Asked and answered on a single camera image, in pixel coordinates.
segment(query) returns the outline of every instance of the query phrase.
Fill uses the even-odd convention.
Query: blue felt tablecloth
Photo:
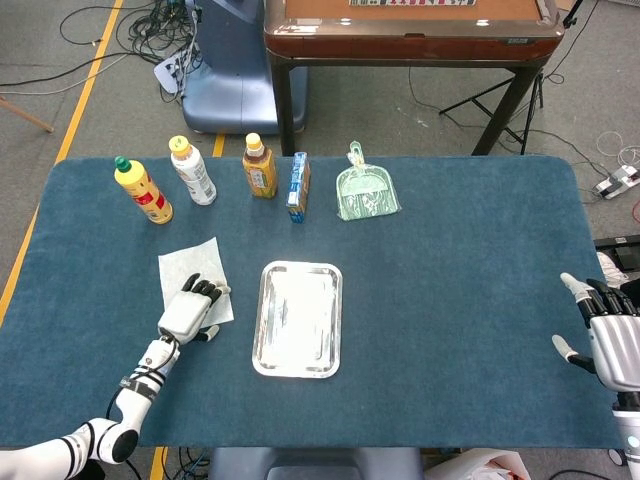
[[[562,361],[588,350],[559,275],[598,276],[571,168],[548,157],[385,158],[402,211],[342,222],[346,159],[312,159],[303,225],[252,198],[238,159],[208,159],[218,187],[191,202],[168,159],[145,161],[175,208],[158,226],[113,181],[112,159],[55,167],[0,330],[0,444],[60,436],[104,415],[156,337],[157,256],[218,238],[235,322],[183,348],[143,445],[617,445],[613,395]],[[342,363],[327,380],[267,378],[251,364],[260,274],[273,260],[344,276]]]

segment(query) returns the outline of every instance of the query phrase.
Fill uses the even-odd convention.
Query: green bottle cap
[[[125,157],[116,157],[116,168],[122,173],[131,170],[131,162]]]

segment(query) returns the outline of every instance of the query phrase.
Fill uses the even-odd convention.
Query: green dustpan
[[[367,165],[358,142],[351,142],[347,158],[353,166],[336,179],[338,216],[349,221],[399,211],[400,204],[389,172],[376,165]]]

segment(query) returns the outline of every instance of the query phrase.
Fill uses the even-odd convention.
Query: silver tray
[[[326,263],[262,271],[253,367],[275,377],[327,378],[340,366],[342,274]]]

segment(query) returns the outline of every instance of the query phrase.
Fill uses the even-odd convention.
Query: robotic arm
[[[83,423],[70,435],[14,451],[0,451],[0,480],[64,480],[80,474],[88,461],[120,464],[138,444],[142,422],[180,356],[179,347],[192,340],[208,342],[220,328],[201,329],[211,306],[231,290],[194,274],[158,322],[160,338],[151,342],[138,366],[120,381],[106,418]],[[110,419],[116,405],[122,420]]]
[[[568,273],[560,278],[571,290],[589,334],[593,358],[571,348],[559,335],[553,344],[569,363],[598,376],[618,394],[613,415],[622,436],[631,477],[640,480],[640,317],[617,288],[597,280],[580,282]]]

